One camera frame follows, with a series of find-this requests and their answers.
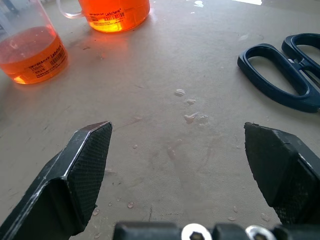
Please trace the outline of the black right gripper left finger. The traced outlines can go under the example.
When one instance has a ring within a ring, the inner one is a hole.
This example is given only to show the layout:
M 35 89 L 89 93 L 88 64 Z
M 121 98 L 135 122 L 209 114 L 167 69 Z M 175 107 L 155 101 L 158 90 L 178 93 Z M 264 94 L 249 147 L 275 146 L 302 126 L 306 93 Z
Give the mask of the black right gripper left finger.
M 113 125 L 77 130 L 0 226 L 0 240 L 69 240 L 87 227 L 105 175 Z

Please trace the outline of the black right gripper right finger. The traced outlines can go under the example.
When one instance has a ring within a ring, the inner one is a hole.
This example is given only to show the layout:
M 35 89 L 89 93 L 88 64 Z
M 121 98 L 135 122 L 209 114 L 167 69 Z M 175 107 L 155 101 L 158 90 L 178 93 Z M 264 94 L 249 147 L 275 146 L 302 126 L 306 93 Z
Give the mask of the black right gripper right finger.
M 296 135 L 246 122 L 245 153 L 282 224 L 320 225 L 320 158 Z

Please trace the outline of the small beaker with orange liquid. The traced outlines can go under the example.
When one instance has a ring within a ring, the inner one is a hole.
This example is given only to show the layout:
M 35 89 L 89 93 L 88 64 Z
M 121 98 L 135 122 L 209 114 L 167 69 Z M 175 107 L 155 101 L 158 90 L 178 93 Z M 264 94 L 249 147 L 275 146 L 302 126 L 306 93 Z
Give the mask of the small beaker with orange liquid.
M 30 85 L 60 74 L 68 52 L 40 0 L 0 0 L 0 70 Z

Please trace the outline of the dark blue handled scissors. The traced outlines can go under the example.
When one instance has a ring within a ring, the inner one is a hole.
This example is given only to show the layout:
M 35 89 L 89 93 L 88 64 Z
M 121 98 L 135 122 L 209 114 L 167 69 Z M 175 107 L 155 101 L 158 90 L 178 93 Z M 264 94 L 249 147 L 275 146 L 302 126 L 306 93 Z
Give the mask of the dark blue handled scissors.
M 320 64 L 304 53 L 299 46 L 320 50 L 320 34 L 300 33 L 287 36 L 281 45 L 284 53 L 273 45 L 261 43 L 242 52 L 237 65 L 250 82 L 271 100 L 305 113 L 320 111 Z M 266 80 L 250 63 L 262 57 L 271 61 L 297 92 L 288 93 Z

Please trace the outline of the large handled beaker orange liquid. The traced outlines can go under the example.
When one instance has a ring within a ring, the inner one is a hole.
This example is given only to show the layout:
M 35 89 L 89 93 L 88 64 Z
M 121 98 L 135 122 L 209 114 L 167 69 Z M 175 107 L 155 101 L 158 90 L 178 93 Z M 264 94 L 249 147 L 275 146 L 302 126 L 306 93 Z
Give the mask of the large handled beaker orange liquid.
M 86 18 L 89 26 L 103 33 L 118 33 L 140 25 L 149 15 L 150 0 L 77 0 L 81 11 L 68 13 L 56 0 L 60 13 L 68 19 Z

